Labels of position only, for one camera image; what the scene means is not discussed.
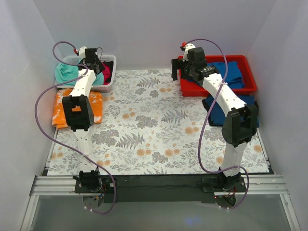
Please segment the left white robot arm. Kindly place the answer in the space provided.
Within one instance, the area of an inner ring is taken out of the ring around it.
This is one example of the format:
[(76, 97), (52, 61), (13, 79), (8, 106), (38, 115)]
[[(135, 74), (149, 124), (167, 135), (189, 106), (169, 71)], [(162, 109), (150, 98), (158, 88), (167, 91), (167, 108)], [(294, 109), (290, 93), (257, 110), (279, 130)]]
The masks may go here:
[(78, 150), (82, 152), (79, 185), (90, 192), (99, 192), (102, 181), (99, 179), (98, 167), (89, 161), (93, 156), (90, 128), (94, 124), (94, 112), (90, 104), (90, 90), (98, 73), (104, 70), (99, 60), (96, 48), (81, 47), (75, 51), (78, 62), (78, 76), (73, 90), (67, 97), (63, 97), (62, 104), (67, 125), (72, 129), (77, 141)]

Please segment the floral table mat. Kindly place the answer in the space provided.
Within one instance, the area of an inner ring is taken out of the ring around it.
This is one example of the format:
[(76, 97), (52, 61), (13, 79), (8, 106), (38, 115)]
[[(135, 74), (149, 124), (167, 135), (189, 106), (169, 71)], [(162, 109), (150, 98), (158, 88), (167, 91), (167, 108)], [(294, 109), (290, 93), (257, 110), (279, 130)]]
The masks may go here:
[(114, 175), (216, 171), (225, 142), (205, 117), (202, 100), (184, 98), (170, 70), (117, 71), (92, 127), (92, 159)]

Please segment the red plastic bin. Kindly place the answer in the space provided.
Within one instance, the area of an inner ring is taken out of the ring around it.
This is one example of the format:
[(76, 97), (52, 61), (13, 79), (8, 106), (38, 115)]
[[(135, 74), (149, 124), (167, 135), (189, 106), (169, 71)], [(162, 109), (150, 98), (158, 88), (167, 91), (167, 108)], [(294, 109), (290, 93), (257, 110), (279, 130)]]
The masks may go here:
[[(244, 55), (226, 55), (227, 62), (236, 62), (239, 71), (243, 77), (244, 86), (242, 88), (232, 88), (237, 95), (251, 95), (257, 91), (257, 85), (251, 72), (247, 58)], [(180, 79), (180, 89), (184, 97), (202, 97), (207, 96), (208, 92), (193, 81), (182, 79), (182, 74), (178, 74)]]

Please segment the blue crumpled t shirt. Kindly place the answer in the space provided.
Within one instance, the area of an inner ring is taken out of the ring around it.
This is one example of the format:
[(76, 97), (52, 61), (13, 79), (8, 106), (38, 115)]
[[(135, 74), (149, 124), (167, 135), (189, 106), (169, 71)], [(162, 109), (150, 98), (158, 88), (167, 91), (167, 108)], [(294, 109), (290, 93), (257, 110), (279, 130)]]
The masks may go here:
[(211, 80), (217, 78), (216, 82), (222, 82), (224, 85), (228, 85), (230, 89), (242, 89), (245, 87), (243, 76), (240, 69), (237, 66), (237, 62), (228, 62), (227, 65), (224, 62), (209, 63), (208, 66), (214, 67), (216, 72), (211, 75)]

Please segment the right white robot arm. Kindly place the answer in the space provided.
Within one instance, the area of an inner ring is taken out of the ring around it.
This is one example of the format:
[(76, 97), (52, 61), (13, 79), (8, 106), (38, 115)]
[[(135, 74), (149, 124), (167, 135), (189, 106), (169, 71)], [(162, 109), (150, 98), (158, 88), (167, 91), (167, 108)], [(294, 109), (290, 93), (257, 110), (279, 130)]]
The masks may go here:
[(235, 190), (237, 185), (247, 190), (248, 184), (241, 177), (241, 162), (248, 143), (257, 132), (258, 108), (255, 104), (247, 104), (232, 91), (225, 81), (227, 75), (208, 65), (201, 47), (190, 41), (182, 43), (180, 48), (183, 57), (171, 61), (173, 80), (191, 78), (200, 84), (225, 115), (221, 129), (226, 143), (223, 162), (218, 171), (206, 171), (209, 177), (201, 180), (201, 187), (206, 193)]

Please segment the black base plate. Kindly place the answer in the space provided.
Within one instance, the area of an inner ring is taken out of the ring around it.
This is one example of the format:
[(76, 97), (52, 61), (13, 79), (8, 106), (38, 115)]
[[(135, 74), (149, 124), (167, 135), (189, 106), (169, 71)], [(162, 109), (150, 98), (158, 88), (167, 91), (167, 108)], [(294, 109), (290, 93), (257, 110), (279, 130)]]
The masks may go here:
[(105, 203), (190, 202), (214, 203), (215, 193), (246, 191), (244, 178), (238, 174), (227, 179), (222, 174), (184, 175), (99, 175), (73, 176), (75, 193), (104, 198)]

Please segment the navy folded t shirt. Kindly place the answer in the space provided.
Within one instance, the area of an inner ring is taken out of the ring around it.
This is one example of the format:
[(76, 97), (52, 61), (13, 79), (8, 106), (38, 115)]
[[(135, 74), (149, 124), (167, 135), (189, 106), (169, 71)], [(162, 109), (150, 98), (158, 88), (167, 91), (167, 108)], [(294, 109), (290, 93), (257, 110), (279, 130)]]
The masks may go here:
[[(254, 104), (257, 107), (257, 109), (259, 109), (259, 106), (258, 106), (258, 104), (255, 101), (253, 96), (239, 95), (239, 98), (241, 100), (243, 100), (244, 102), (246, 102), (247, 104)], [(212, 96), (209, 96), (209, 97), (202, 100), (203, 106), (204, 106), (204, 108), (206, 109), (207, 112), (208, 112), (213, 100), (214, 100), (214, 98)], [(218, 103), (215, 103), (215, 105), (214, 105), (214, 107), (213, 107), (213, 109), (210, 113), (209, 119), (208, 119), (210, 126), (222, 127), (224, 122), (225, 122), (225, 119), (226, 119), (226, 117), (224, 115), (223, 110), (221, 109), (221, 107), (219, 106)]]

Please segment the white plastic basket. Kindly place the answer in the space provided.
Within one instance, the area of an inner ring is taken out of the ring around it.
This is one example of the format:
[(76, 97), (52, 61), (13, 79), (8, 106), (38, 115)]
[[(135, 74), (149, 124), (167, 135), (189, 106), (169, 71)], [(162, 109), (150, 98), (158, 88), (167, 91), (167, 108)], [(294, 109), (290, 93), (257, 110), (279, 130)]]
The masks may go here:
[[(69, 55), (63, 58), (64, 62), (70, 63), (70, 64), (77, 64), (79, 62), (79, 58), (76, 55)], [(104, 85), (92, 85), (91, 90), (96, 91), (96, 92), (101, 92), (101, 93), (106, 93), (111, 91), (111, 86), (113, 84), (113, 81), (115, 79), (116, 75), (116, 57), (114, 55), (109, 55), (109, 54), (103, 54), (101, 58), (102, 62), (113, 62), (113, 68), (111, 71), (111, 80), (108, 84)]]

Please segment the teal t shirt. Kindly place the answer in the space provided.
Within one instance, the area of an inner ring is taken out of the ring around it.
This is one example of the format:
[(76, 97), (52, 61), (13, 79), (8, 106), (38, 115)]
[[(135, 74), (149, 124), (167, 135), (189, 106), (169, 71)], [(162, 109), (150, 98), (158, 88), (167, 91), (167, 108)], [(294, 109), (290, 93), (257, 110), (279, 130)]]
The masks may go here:
[[(63, 63), (59, 63), (55, 69), (55, 80), (56, 82), (59, 83), (64, 83), (66, 81), (75, 79), (78, 77), (78, 67), (77, 66), (72, 66), (72, 65), (67, 65)], [(96, 79), (93, 83), (94, 85), (103, 85), (104, 84), (104, 74), (99, 73), (96, 76)]]

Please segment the orange folded t shirt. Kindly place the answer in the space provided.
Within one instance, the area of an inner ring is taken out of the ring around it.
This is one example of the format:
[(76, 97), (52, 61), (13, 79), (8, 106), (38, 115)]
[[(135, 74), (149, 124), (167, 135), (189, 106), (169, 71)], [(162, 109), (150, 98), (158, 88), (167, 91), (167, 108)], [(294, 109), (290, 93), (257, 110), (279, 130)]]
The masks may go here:
[[(64, 109), (62, 104), (63, 97), (69, 96), (72, 89), (66, 88), (58, 90), (55, 97), (55, 104), (52, 114), (52, 125), (57, 129), (67, 128)], [(89, 94), (89, 101), (94, 113), (94, 124), (100, 124), (103, 118), (103, 96), (98, 93), (91, 91)]]

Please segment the aluminium mounting rail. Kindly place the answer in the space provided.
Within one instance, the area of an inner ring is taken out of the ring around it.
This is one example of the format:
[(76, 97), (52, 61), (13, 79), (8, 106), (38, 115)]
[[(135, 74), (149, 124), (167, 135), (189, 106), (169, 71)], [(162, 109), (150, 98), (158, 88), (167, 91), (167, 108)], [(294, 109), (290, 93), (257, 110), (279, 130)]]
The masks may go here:
[[(249, 175), (249, 194), (288, 194), (282, 175)], [(72, 177), (36, 177), (31, 189), (33, 195), (70, 195), (76, 180)]]

